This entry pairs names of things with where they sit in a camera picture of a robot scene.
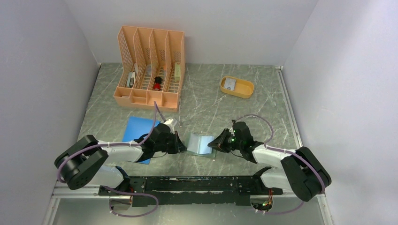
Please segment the yellow oval tray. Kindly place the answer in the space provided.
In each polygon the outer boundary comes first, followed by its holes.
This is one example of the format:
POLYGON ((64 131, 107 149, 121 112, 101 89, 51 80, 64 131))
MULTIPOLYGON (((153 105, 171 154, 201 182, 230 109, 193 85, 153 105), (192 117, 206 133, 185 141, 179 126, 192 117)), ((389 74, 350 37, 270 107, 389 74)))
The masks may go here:
POLYGON ((243 80, 232 76, 224 76, 220 81, 220 90, 223 93, 239 98, 250 98, 254 92, 254 84, 248 80, 243 80), (233 91, 227 90, 223 87, 227 77, 236 79, 236 86, 233 91))

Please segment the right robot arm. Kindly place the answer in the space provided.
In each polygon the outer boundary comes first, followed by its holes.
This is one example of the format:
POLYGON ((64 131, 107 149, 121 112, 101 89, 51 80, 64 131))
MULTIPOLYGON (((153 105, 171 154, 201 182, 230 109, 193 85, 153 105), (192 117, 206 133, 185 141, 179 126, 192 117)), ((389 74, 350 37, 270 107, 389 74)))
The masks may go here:
POLYGON ((242 157, 265 167, 254 175, 253 188, 265 194, 271 188, 292 191, 300 200, 308 202, 324 193, 332 179, 308 147, 285 150, 254 140, 245 122, 235 122, 224 129, 208 147, 230 153, 238 150, 242 157))

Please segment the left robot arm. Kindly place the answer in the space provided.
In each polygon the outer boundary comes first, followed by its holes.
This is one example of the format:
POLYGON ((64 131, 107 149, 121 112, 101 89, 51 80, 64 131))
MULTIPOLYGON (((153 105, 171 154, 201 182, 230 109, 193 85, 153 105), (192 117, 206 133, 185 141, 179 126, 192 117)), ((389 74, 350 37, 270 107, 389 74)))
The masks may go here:
POLYGON ((123 195, 130 188, 127 174, 119 167, 108 167, 108 163, 143 162, 157 152, 178 154, 186 150, 173 126, 159 123, 148 134, 129 142, 104 142, 86 135, 59 155, 54 165, 59 182, 67 184, 71 190, 97 184, 123 195))

